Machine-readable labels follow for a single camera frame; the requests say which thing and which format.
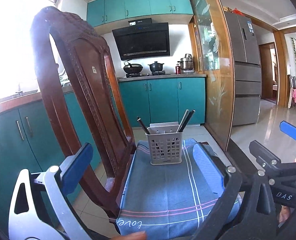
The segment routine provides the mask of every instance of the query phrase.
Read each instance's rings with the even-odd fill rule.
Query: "pink cloth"
[[[293,90],[293,98],[294,98],[294,102],[296,103],[296,89]]]

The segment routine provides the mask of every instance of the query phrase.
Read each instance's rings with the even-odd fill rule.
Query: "refrigerator drawer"
[[[260,96],[236,97],[233,125],[257,123],[260,102]]]
[[[261,82],[235,81],[235,95],[260,95]]]
[[[261,68],[257,65],[235,62],[235,80],[261,82]]]

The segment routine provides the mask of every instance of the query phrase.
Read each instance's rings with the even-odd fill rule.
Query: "white dish rack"
[[[181,163],[183,133],[178,122],[151,123],[146,134],[152,165]]]

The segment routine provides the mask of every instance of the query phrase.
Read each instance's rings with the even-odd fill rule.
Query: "blue gripper pad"
[[[220,197],[225,190],[224,176],[210,158],[211,155],[216,156],[216,154],[210,145],[202,143],[194,145],[192,154],[210,189]]]
[[[61,192],[64,196],[74,192],[90,164],[93,154],[94,151],[91,144],[85,143],[75,155],[67,157],[61,163]]]
[[[292,124],[282,121],[279,125],[280,130],[296,140],[296,126],[293,126]]]

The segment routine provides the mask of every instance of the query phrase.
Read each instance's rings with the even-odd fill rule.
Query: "refrigerator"
[[[251,19],[225,12],[235,61],[233,126],[257,123],[261,101],[261,60]]]

